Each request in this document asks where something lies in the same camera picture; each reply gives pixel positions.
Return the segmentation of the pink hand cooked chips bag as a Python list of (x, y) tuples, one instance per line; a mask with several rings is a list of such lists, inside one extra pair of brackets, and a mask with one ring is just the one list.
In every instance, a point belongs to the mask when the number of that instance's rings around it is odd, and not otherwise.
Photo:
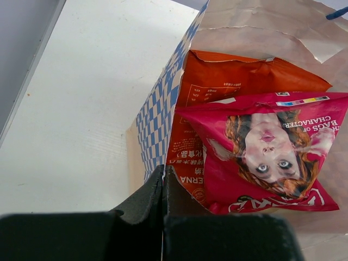
[(347, 93), (254, 94), (176, 112), (202, 141), (212, 213), (338, 210), (318, 175), (346, 115)]

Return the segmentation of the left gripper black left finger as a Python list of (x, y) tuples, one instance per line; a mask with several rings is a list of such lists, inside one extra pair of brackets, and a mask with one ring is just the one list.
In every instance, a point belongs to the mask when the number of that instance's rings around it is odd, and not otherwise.
[(2, 216), (1, 260), (161, 260), (163, 172), (107, 212)]

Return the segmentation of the blue checkered paper bag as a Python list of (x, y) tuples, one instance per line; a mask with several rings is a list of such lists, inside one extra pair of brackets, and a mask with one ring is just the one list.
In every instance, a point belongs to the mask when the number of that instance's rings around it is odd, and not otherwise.
[[(167, 158), (190, 49), (249, 58), (278, 57), (347, 91), (347, 20), (317, 1), (209, 1), (185, 32), (127, 130), (130, 191)], [(319, 177), (338, 202), (331, 213), (285, 212), (306, 260), (347, 260), (347, 123)]]

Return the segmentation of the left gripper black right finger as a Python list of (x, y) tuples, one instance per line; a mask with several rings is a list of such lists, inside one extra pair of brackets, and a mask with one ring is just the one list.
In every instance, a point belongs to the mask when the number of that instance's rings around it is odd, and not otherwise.
[(165, 168), (163, 260), (304, 260), (286, 219), (272, 214), (214, 215)]

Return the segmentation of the orange Lerna cassava chips bag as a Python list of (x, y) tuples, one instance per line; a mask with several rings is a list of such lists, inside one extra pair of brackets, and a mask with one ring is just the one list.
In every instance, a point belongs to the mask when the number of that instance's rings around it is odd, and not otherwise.
[[(331, 84), (280, 58), (260, 60), (236, 55), (189, 51), (176, 104), (185, 108), (239, 95), (281, 91), (325, 92)], [(240, 177), (208, 173), (203, 167), (203, 145), (193, 128), (174, 115), (167, 163), (181, 184), (204, 206), (230, 204), (243, 195), (247, 182)]]

